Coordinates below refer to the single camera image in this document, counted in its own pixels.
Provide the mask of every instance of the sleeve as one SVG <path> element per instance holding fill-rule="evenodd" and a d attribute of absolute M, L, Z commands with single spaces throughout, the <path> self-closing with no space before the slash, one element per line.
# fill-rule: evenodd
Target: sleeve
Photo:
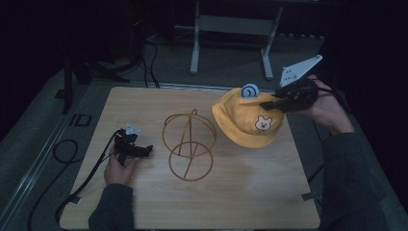
<path fill-rule="evenodd" d="M 134 230 L 133 189 L 110 184 L 102 192 L 95 211 L 89 217 L 89 230 Z"/>
<path fill-rule="evenodd" d="M 367 149 L 356 133 L 329 138 L 323 153 L 323 201 L 319 230 L 389 230 L 381 199 L 384 189 L 370 174 Z"/>

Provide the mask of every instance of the wire stand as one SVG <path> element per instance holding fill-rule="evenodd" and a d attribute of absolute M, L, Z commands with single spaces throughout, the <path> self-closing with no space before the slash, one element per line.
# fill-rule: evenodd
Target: wire stand
<path fill-rule="evenodd" d="M 180 142 L 175 145 L 173 148 L 171 148 L 169 146 L 169 144 L 166 142 L 165 139 L 165 131 L 168 128 L 168 124 L 175 118 L 181 117 L 181 116 L 185 116 L 187 117 L 187 121 L 184 125 L 184 130 L 183 130 L 183 135 L 181 136 L 181 140 Z M 201 122 L 202 124 L 204 124 L 205 126 L 207 126 L 207 128 L 210 130 L 210 132 L 213 135 L 213 141 L 210 144 L 210 147 L 206 146 L 204 143 L 200 142 L 200 141 L 194 141 L 192 138 L 192 122 L 194 120 L 197 120 L 199 122 Z M 186 133 L 189 131 L 188 134 L 188 140 L 185 141 L 186 139 Z M 169 116 L 166 121 L 165 121 L 165 127 L 163 128 L 163 133 L 162 133 L 162 139 L 163 139 L 163 143 L 165 144 L 166 148 L 170 151 L 170 155 L 168 157 L 168 165 L 170 167 L 171 172 L 179 179 L 184 180 L 184 181 L 198 181 L 203 179 L 204 177 L 206 177 L 211 169 L 213 168 L 213 163 L 214 163 L 214 158 L 213 158 L 213 153 L 211 152 L 211 149 L 213 148 L 213 146 L 216 144 L 216 140 L 217 140 L 217 130 L 216 127 L 214 126 L 214 124 L 208 120 L 206 117 L 198 115 L 197 114 L 197 110 L 193 109 L 191 111 L 191 113 L 189 114 L 175 114 L 175 115 L 171 115 Z M 189 154 L 185 154 L 182 153 L 182 147 L 183 145 L 188 145 L 188 150 L 190 151 Z M 191 170 L 191 164 L 192 164 L 192 160 L 194 158 L 197 157 L 201 157 L 204 155 L 210 155 L 210 164 L 208 169 L 204 172 L 204 174 L 201 174 L 198 177 L 188 177 L 189 171 Z M 189 163 L 186 167 L 186 170 L 184 171 L 184 174 L 180 174 L 177 173 L 174 168 L 173 168 L 173 157 L 177 156 L 177 157 L 182 157 L 182 158 L 188 158 L 189 159 Z"/>

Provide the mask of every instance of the metal frame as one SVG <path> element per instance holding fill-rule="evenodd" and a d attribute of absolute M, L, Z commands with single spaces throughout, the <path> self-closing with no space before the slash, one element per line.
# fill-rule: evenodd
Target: metal frame
<path fill-rule="evenodd" d="M 248 35 L 268 36 L 268 43 L 265 48 L 261 49 L 261 58 L 264 64 L 265 77 L 273 78 L 272 68 L 270 66 L 269 52 L 276 30 L 283 12 L 283 7 L 279 7 L 274 20 L 237 18 L 200 15 L 200 1 L 195 2 L 195 26 L 194 26 L 194 47 L 191 56 L 190 73 L 198 72 L 198 61 L 200 52 L 199 34 L 200 31 L 214 31 L 224 33 L 237 33 Z"/>

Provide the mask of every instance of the hand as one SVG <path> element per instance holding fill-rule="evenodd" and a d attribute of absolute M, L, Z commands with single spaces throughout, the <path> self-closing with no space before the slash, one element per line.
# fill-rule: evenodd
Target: hand
<path fill-rule="evenodd" d="M 316 75 L 311 75 L 308 78 L 314 80 L 319 88 L 331 90 Z M 306 115 L 316 123 L 325 126 L 332 136 L 354 132 L 354 127 L 344 109 L 336 97 L 328 92 L 319 91 L 319 98 L 315 104 L 308 110 L 297 112 L 297 114 Z"/>
<path fill-rule="evenodd" d="M 126 167 L 123 167 L 116 159 L 115 149 L 112 146 L 108 165 L 105 169 L 105 182 L 109 184 L 122 184 L 131 187 L 130 180 L 133 170 L 140 158 L 134 158 Z"/>

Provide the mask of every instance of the person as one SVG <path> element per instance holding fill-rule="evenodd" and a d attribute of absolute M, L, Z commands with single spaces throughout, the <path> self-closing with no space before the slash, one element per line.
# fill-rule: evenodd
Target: person
<path fill-rule="evenodd" d="M 331 90 L 315 75 L 308 78 L 319 88 Z M 320 91 L 311 108 L 296 114 L 310 117 L 331 134 L 321 142 L 324 173 L 319 230 L 389 230 L 381 207 L 384 190 L 370 174 L 363 140 L 334 95 Z M 115 155 L 110 157 L 105 171 L 108 186 L 89 218 L 90 230 L 133 230 L 129 182 L 137 161 L 123 167 Z"/>
<path fill-rule="evenodd" d="M 134 158 L 124 167 L 111 148 L 104 176 L 107 184 L 98 206 L 89 217 L 89 230 L 134 230 L 131 178 L 140 158 Z"/>

